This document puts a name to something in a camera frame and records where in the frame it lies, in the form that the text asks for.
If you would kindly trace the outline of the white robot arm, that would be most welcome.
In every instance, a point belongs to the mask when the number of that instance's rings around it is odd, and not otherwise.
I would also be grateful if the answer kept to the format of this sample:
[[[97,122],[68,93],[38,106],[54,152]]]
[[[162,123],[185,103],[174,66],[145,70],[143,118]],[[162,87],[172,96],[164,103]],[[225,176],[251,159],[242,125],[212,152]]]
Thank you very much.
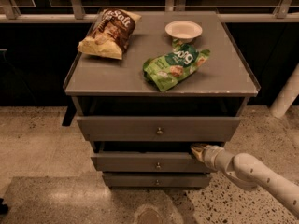
[[[299,187],[248,153],[232,154],[223,147],[191,145],[192,154],[207,168],[223,173],[243,190],[265,189],[299,218]]]

